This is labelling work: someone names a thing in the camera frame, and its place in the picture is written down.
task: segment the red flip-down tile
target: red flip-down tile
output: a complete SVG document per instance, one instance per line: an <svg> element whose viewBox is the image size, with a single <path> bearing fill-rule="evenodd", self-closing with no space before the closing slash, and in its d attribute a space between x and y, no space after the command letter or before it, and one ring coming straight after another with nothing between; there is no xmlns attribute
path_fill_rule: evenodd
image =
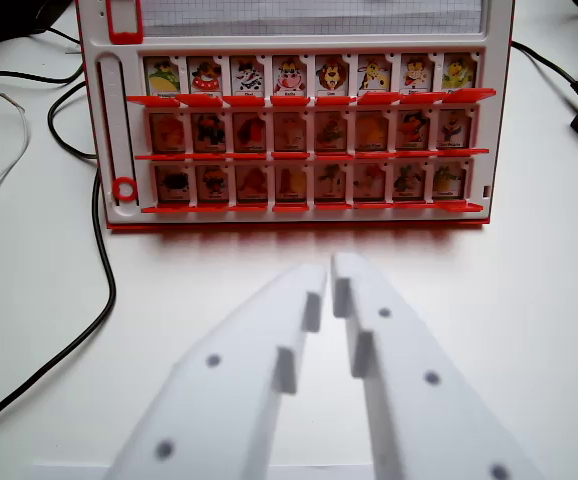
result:
<svg viewBox="0 0 578 480"><path fill-rule="evenodd" d="M275 107L305 107L311 98L309 97L287 97L283 95L273 95L271 104Z"/></svg>
<svg viewBox="0 0 578 480"><path fill-rule="evenodd" d="M375 203L354 203L354 208L358 208L360 210L379 210L385 208L392 208L391 203L387 202L375 202Z"/></svg>
<svg viewBox="0 0 578 480"><path fill-rule="evenodd" d="M472 155L480 155L482 153L489 153L488 148L448 148L446 150L438 150L436 155L439 157L470 157Z"/></svg>
<svg viewBox="0 0 578 480"><path fill-rule="evenodd" d="M409 95L403 95L400 99L401 104L416 104L421 105L423 103L434 103L438 100L445 98L448 93L445 92L421 92L421 93L410 93Z"/></svg>
<svg viewBox="0 0 578 480"><path fill-rule="evenodd" d="M296 212L308 212L309 205L306 203L296 203L296 204L278 204L276 203L272 209L275 213L296 213Z"/></svg>
<svg viewBox="0 0 578 480"><path fill-rule="evenodd" d="M278 160L306 160L309 158L307 152L271 152L271 156Z"/></svg>
<svg viewBox="0 0 578 480"><path fill-rule="evenodd" d="M356 152L356 158L393 158L397 152Z"/></svg>
<svg viewBox="0 0 578 480"><path fill-rule="evenodd" d="M234 205L229 210L233 212L264 212L269 208L267 203L250 203L242 205Z"/></svg>
<svg viewBox="0 0 578 480"><path fill-rule="evenodd" d="M348 203L317 203L316 210L351 210L353 206Z"/></svg>
<svg viewBox="0 0 578 480"><path fill-rule="evenodd" d="M426 202L393 202L391 206L393 208L420 210L424 208L436 208L437 205L435 203L426 203Z"/></svg>
<svg viewBox="0 0 578 480"><path fill-rule="evenodd" d="M155 95L130 95L127 101L144 105L145 107L179 107L180 102L175 98L156 97Z"/></svg>
<svg viewBox="0 0 578 480"><path fill-rule="evenodd" d="M459 202L437 202L438 208L447 212L482 212L485 207L477 203Z"/></svg>
<svg viewBox="0 0 578 480"><path fill-rule="evenodd" d="M252 95L227 95L222 97L232 107L264 107L265 99Z"/></svg>
<svg viewBox="0 0 578 480"><path fill-rule="evenodd" d="M333 162L346 162L348 160L353 160L353 156L349 155L348 153L336 153L336 152L329 152L329 153L316 153L316 160L327 160Z"/></svg>
<svg viewBox="0 0 578 480"><path fill-rule="evenodd" d="M358 99L358 105L391 105L401 97L398 92L367 92Z"/></svg>
<svg viewBox="0 0 578 480"><path fill-rule="evenodd" d="M327 106L327 105L349 105L354 102L356 97L317 97L316 105Z"/></svg>
<svg viewBox="0 0 578 480"><path fill-rule="evenodd" d="M493 88L461 88L447 95L442 103L476 103L496 93Z"/></svg>
<svg viewBox="0 0 578 480"><path fill-rule="evenodd" d="M222 99L206 93L181 93L176 98L188 107L222 107Z"/></svg>
<svg viewBox="0 0 578 480"><path fill-rule="evenodd" d="M265 160L266 153L223 153L225 158L235 158L236 160Z"/></svg>

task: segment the screw hole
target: screw hole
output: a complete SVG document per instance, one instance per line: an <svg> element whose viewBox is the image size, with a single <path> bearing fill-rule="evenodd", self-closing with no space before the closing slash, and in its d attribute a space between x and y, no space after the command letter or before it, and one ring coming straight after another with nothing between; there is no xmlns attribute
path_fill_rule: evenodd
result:
<svg viewBox="0 0 578 480"><path fill-rule="evenodd" d="M496 480L508 480L511 478L509 472L502 465L494 465L491 467L491 476Z"/></svg>
<svg viewBox="0 0 578 480"><path fill-rule="evenodd" d="M433 371L425 373L425 380L430 385L438 385L440 383L440 376Z"/></svg>
<svg viewBox="0 0 578 480"><path fill-rule="evenodd" d="M220 362L222 361L222 359L220 358L220 355L209 355L207 357L207 365L209 365L210 367L217 367Z"/></svg>
<svg viewBox="0 0 578 480"><path fill-rule="evenodd" d="M173 442L171 440L163 440L156 446L156 457L159 460L166 460L173 453Z"/></svg>

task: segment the red plastic hinge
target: red plastic hinge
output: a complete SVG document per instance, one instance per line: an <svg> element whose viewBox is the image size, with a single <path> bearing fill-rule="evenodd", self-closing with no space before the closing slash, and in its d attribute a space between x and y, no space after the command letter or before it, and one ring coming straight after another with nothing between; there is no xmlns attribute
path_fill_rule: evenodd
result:
<svg viewBox="0 0 578 480"><path fill-rule="evenodd" d="M206 93L180 93L176 98L188 107L222 107L222 99Z"/></svg>
<svg viewBox="0 0 578 480"><path fill-rule="evenodd" d="M272 209L275 213L296 213L296 212L308 212L309 205L306 203L285 203L285 204L275 204Z"/></svg>
<svg viewBox="0 0 578 480"><path fill-rule="evenodd" d="M485 208L477 203L468 203L466 200L459 202L438 202L436 205L446 212L482 212Z"/></svg>
<svg viewBox="0 0 578 480"><path fill-rule="evenodd" d="M222 98L232 107L263 107L265 99L251 95L228 95Z"/></svg>
<svg viewBox="0 0 578 480"><path fill-rule="evenodd" d="M409 95L404 95L400 99L401 104L423 104L423 103L434 103L438 100L445 98L448 93L445 92L421 92L421 93L410 93Z"/></svg>
<svg viewBox="0 0 578 480"><path fill-rule="evenodd" d="M144 105L145 107L179 107L180 102L175 98L170 97L156 97L148 95L130 95L127 101Z"/></svg>
<svg viewBox="0 0 578 480"><path fill-rule="evenodd" d="M350 210L353 206L348 203L317 203L316 210Z"/></svg>
<svg viewBox="0 0 578 480"><path fill-rule="evenodd" d="M286 97L283 95L273 95L271 104L275 107L304 107L311 101L309 97Z"/></svg>
<svg viewBox="0 0 578 480"><path fill-rule="evenodd" d="M309 158L307 152L271 152L271 156L278 160L306 160Z"/></svg>
<svg viewBox="0 0 578 480"><path fill-rule="evenodd" d="M141 44L145 38L142 27L142 8L140 0L136 2L136 24L138 30L136 32L116 32L113 26L113 14L111 12L111 0L107 0L107 25L109 28L109 40L114 45L137 45Z"/></svg>
<svg viewBox="0 0 578 480"><path fill-rule="evenodd" d="M389 158L397 156L397 152L356 152L356 158Z"/></svg>
<svg viewBox="0 0 578 480"><path fill-rule="evenodd" d="M398 92L367 92L358 99L358 105L391 105L400 97Z"/></svg>
<svg viewBox="0 0 578 480"><path fill-rule="evenodd" d="M367 203L354 203L354 208L359 208L361 210L378 210L385 208L392 208L393 205L387 202L367 202Z"/></svg>
<svg viewBox="0 0 578 480"><path fill-rule="evenodd" d="M356 97L318 97L316 98L316 105L327 106L327 105L349 105L354 102Z"/></svg>
<svg viewBox="0 0 578 480"><path fill-rule="evenodd" d="M233 212L264 212L268 208L269 205L266 203L250 203L234 205L233 207L230 207L229 210Z"/></svg>
<svg viewBox="0 0 578 480"><path fill-rule="evenodd" d="M120 191L122 185L129 185L131 187L131 193L129 195L123 195ZM133 202L138 198L138 185L136 181L131 177L118 177L113 181L111 187L113 196L121 202Z"/></svg>
<svg viewBox="0 0 578 480"><path fill-rule="evenodd" d="M482 153L489 153L488 148L452 148L446 150L438 150L436 155L439 157L470 157L472 155L480 155Z"/></svg>
<svg viewBox="0 0 578 480"><path fill-rule="evenodd" d="M496 93L493 88L461 88L450 93L442 103L476 103Z"/></svg>

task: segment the red plastic frame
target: red plastic frame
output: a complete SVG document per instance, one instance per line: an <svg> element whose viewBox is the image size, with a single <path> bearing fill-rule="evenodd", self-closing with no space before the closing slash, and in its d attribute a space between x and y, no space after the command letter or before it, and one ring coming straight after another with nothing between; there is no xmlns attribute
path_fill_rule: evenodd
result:
<svg viewBox="0 0 578 480"><path fill-rule="evenodd" d="M114 45L137 45L141 44L145 39L144 30L142 27L142 7L140 0L136 2L136 24L138 25L137 32L116 32L113 28L113 15L111 14L111 0L107 2L107 24L109 26L109 40Z"/></svg>

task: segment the white cable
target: white cable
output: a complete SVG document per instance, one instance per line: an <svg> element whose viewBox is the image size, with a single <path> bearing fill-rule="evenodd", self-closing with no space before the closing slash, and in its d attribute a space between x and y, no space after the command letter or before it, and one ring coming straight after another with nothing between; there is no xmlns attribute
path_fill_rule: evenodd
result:
<svg viewBox="0 0 578 480"><path fill-rule="evenodd" d="M2 185L2 182L4 181L5 177L9 174L9 172L13 169L13 167L16 166L16 163L18 163L18 161L27 151L27 147L29 146L29 142L31 141L31 131L29 129L29 122L27 121L27 117L25 117L25 109L22 108L20 105L18 105L15 101L13 101L10 97L8 97L4 93L0 93L0 97L7 100L14 107L16 107L16 110L18 110L20 118L22 118L22 127L24 129L24 136L25 136L24 142L22 143L22 148L20 149L20 153L18 153L13 162L7 165L7 167L5 167L5 169L2 172L0 172L0 185Z"/></svg>

